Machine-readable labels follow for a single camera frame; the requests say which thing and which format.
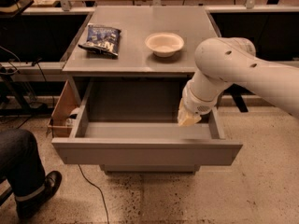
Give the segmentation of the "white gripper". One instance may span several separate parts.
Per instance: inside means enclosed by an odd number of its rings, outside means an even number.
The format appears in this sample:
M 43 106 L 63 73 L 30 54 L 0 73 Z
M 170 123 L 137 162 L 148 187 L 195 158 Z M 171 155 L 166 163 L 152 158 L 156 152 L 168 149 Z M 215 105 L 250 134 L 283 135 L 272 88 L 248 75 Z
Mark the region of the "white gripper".
M 186 85 L 178 106 L 178 125 L 187 127 L 196 124 L 202 119 L 200 115 L 208 114 L 216 103 L 215 93 L 200 86 Z

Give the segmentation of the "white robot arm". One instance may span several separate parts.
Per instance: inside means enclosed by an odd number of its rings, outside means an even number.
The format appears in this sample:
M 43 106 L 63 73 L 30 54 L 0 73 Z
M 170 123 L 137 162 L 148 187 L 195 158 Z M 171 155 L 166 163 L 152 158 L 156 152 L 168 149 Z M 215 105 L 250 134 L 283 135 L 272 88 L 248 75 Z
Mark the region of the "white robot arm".
M 197 70 L 186 83 L 178 108 L 180 126 L 200 121 L 234 84 L 299 118 L 299 68 L 257 58 L 246 38 L 209 38 L 196 48 L 194 60 Z

